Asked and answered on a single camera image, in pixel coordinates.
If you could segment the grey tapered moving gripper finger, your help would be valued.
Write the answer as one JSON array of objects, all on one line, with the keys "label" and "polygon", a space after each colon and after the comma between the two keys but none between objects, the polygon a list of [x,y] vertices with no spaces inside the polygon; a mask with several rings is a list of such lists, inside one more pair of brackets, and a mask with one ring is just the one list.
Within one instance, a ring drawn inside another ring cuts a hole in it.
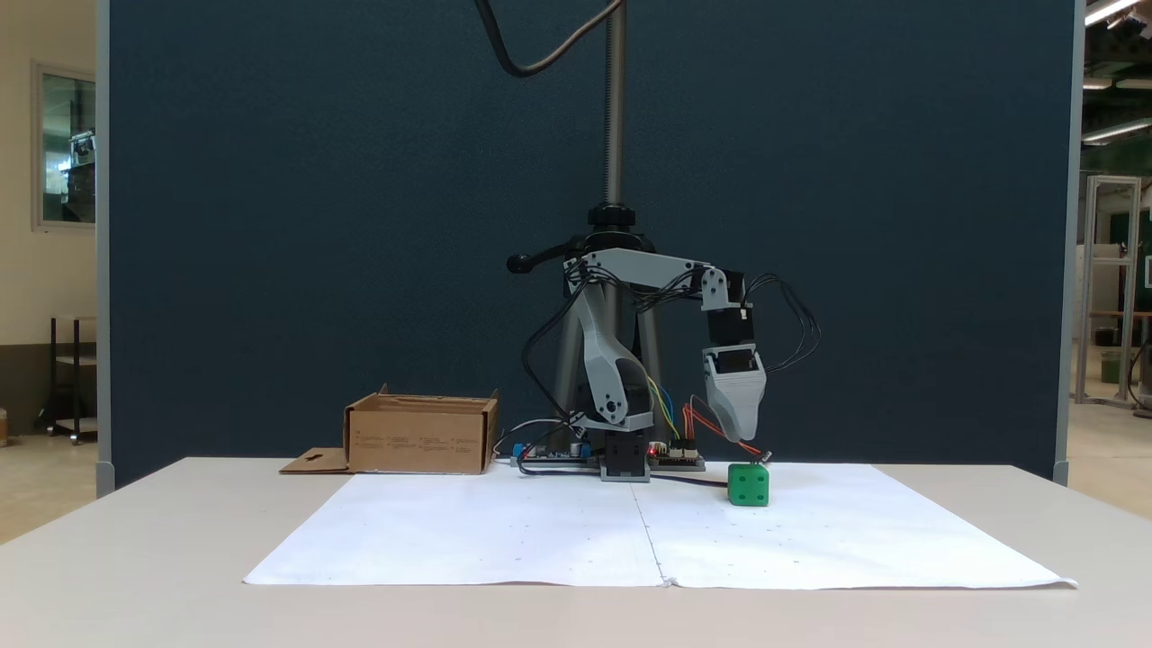
[{"label": "grey tapered moving gripper finger", "polygon": [[764,372],[713,372],[705,379],[708,407],[725,438],[749,442],[760,427],[761,398],[767,386]]}]

